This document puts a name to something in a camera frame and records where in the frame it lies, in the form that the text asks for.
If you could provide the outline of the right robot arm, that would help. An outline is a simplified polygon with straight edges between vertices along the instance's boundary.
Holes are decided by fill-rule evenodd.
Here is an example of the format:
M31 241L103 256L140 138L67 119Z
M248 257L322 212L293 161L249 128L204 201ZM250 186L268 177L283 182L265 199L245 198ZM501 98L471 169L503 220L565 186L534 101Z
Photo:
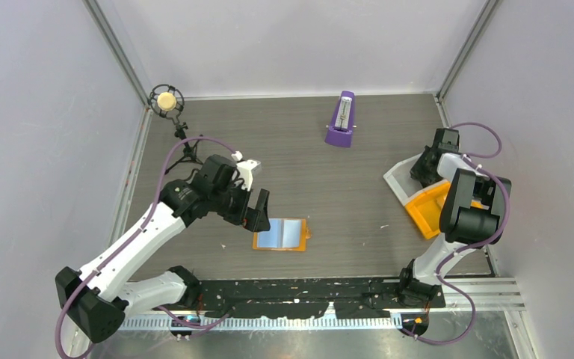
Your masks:
M405 307L432 302L445 276L466 255L500 240L510 215L510 179L460 151L457 129L438 128L423 151L395 164L383 179L429 248L401 270L396 297Z

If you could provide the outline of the orange leather card holder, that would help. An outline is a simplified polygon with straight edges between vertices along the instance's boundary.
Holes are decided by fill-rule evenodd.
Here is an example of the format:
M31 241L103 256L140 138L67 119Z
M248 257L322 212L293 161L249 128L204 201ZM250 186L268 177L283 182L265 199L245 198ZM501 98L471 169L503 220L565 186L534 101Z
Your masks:
M252 249L304 252L311 238L305 218L270 218L270 230L253 234Z

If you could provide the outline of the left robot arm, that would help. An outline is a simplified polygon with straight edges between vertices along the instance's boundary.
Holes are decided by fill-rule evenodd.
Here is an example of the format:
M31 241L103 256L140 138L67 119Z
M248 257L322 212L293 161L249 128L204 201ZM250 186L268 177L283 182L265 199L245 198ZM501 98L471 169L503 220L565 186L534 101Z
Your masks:
M231 158L211 155L189 179L162 185L141 219L111 247L78 270L58 272L55 282L64 315L92 343L101 343L127 318L152 308L175 304L197 309L201 283L183 266L138 282L132 276L159 248L211 212L252 233L270 230L268 190L261 189L254 207L248 205L261 170L259 161L243 160L238 153Z

